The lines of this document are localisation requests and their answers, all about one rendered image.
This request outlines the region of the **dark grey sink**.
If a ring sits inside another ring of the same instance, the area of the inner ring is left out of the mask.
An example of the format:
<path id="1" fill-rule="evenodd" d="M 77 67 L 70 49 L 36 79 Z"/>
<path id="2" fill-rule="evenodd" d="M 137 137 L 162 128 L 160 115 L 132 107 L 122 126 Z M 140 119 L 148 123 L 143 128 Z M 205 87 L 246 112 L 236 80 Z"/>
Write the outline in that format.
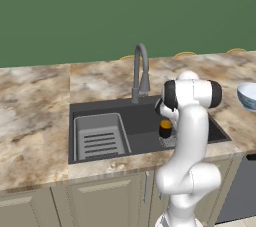
<path id="1" fill-rule="evenodd" d="M 169 149 L 171 146 L 160 142 L 159 126 L 162 116 L 155 111 L 156 96 L 144 97 L 134 104 L 129 99 L 116 99 L 110 101 L 77 103 L 70 106 L 69 124 L 69 158 L 70 164 L 90 161 L 74 161 L 74 119 L 79 116 L 89 116 L 105 113 L 119 113 L 122 117 L 132 153 L 106 157 L 112 159 L 133 156 L 144 153 L 158 152 Z M 209 115 L 202 118 L 196 116 L 193 109 L 182 113 L 181 121 L 172 130 L 170 140 L 179 142 L 179 149 L 188 153 L 201 152 L 203 146 L 209 143 L 228 141 L 230 137 Z"/>

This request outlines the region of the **grey slotted sink rack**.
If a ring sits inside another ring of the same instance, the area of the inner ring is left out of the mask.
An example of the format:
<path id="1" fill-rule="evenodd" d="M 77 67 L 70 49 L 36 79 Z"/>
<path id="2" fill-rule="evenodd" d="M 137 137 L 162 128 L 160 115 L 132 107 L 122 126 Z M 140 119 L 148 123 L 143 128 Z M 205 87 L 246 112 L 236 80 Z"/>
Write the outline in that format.
<path id="1" fill-rule="evenodd" d="M 90 161 L 132 153 L 119 113 L 74 119 L 74 161 Z"/>

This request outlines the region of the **beige cabinet door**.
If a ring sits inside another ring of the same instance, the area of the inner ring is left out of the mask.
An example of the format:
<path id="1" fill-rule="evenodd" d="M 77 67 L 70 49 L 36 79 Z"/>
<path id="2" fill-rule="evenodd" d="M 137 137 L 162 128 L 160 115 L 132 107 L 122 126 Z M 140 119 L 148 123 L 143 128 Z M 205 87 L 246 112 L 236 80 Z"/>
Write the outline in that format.
<path id="1" fill-rule="evenodd" d="M 241 161 L 241 156 L 234 156 L 231 159 L 214 162 L 221 172 L 222 183 L 218 189 L 212 191 L 197 203 L 195 216 L 203 227 L 215 226 Z M 162 195 L 156 187 L 156 182 L 153 182 L 148 227 L 155 227 L 156 221 L 168 206 L 168 200 L 169 196 Z"/>
<path id="2" fill-rule="evenodd" d="M 0 197 L 0 227 L 59 227 L 50 190 Z"/>
<path id="3" fill-rule="evenodd" d="M 153 171 L 52 188 L 61 227 L 148 227 Z"/>

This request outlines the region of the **white and blue bowl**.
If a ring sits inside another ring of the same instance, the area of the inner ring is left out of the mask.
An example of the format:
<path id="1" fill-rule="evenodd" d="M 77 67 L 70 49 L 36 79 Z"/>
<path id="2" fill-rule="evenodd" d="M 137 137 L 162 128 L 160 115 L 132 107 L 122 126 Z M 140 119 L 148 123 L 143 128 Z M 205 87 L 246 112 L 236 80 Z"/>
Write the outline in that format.
<path id="1" fill-rule="evenodd" d="M 256 83 L 241 83 L 237 87 L 237 96 L 247 110 L 256 112 Z"/>

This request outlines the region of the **grey curved tap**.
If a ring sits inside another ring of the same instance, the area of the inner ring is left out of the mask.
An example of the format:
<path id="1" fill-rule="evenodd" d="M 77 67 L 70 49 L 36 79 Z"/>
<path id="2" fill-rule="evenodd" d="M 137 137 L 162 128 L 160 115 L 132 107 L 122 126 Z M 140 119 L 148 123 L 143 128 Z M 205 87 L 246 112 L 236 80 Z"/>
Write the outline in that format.
<path id="1" fill-rule="evenodd" d="M 140 64 L 143 64 L 142 77 L 139 77 Z M 150 92 L 149 59 L 145 45 L 139 43 L 134 54 L 134 83 L 132 87 L 132 102 L 137 104 L 141 96 Z"/>

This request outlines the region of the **yellow stool seat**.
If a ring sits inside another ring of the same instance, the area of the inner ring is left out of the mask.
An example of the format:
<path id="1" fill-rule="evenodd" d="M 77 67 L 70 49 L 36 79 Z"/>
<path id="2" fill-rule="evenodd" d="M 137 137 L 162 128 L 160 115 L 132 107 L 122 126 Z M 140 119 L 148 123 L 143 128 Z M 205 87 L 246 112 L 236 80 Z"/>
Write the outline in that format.
<path id="1" fill-rule="evenodd" d="M 174 57 L 179 57 L 179 56 L 183 56 L 183 55 L 196 55 L 196 53 L 192 52 L 192 51 L 183 51 L 183 52 L 177 53 Z"/>
<path id="2" fill-rule="evenodd" d="M 121 57 L 119 60 L 125 60 L 125 59 L 129 59 L 129 58 L 134 58 L 136 55 L 125 55 L 123 57 Z"/>
<path id="3" fill-rule="evenodd" d="M 243 48 L 232 48 L 230 50 L 228 50 L 226 53 L 234 53 L 234 52 L 246 52 L 247 50 L 246 49 L 243 49 Z"/>

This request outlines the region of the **black cup with orange top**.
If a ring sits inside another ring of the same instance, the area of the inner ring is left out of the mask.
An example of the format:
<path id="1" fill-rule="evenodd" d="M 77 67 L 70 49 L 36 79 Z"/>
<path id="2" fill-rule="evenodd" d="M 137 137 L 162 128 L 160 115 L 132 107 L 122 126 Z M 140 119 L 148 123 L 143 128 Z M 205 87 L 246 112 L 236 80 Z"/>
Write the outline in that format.
<path id="1" fill-rule="evenodd" d="M 172 133 L 172 122 L 168 119 L 163 119 L 160 121 L 160 126 L 159 126 L 159 136 L 166 139 L 171 136 Z"/>

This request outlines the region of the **dark grey dishwasher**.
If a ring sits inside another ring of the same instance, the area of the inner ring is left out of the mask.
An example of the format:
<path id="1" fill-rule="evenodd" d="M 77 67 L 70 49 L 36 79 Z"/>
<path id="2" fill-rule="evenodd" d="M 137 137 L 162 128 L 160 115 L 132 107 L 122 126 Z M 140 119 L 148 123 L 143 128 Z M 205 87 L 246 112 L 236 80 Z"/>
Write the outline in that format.
<path id="1" fill-rule="evenodd" d="M 256 153 L 244 156 L 217 224 L 256 216 Z"/>

